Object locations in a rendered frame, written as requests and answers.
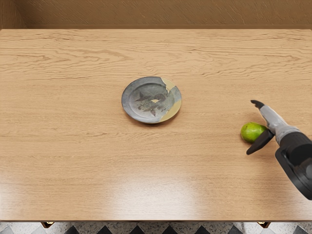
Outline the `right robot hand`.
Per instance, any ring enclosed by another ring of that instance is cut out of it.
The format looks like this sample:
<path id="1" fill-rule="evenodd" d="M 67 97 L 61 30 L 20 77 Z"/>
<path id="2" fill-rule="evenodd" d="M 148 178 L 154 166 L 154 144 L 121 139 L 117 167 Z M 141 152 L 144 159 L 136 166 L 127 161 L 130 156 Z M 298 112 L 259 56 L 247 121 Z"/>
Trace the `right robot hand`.
<path id="1" fill-rule="evenodd" d="M 267 124 L 265 130 L 246 151 L 247 155 L 251 155 L 262 149 L 273 137 L 279 146 L 286 138 L 293 139 L 297 136 L 301 137 L 302 133 L 295 126 L 290 126 L 275 110 L 270 106 L 258 100 L 251 100 L 251 103 L 259 110 Z"/>

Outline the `green round fruit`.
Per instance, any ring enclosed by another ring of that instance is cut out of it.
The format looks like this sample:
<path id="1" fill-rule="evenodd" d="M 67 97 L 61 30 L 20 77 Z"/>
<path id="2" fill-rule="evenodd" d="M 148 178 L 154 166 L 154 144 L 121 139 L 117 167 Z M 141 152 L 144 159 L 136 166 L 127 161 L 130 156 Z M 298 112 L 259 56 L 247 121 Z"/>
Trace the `green round fruit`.
<path id="1" fill-rule="evenodd" d="M 255 140 L 265 131 L 267 127 L 256 122 L 248 122 L 241 127 L 241 138 L 247 143 L 254 143 Z"/>

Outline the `grey patterned plate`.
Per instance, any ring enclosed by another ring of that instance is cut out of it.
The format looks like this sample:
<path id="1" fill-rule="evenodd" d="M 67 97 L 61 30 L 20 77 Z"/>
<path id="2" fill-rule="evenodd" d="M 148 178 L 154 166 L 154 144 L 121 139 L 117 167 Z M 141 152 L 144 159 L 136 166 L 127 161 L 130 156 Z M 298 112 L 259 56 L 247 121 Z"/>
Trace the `grey patterned plate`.
<path id="1" fill-rule="evenodd" d="M 131 118 L 156 124 L 167 121 L 178 113 L 182 95 L 178 87 L 167 79 L 143 77 L 125 88 L 121 104 Z"/>

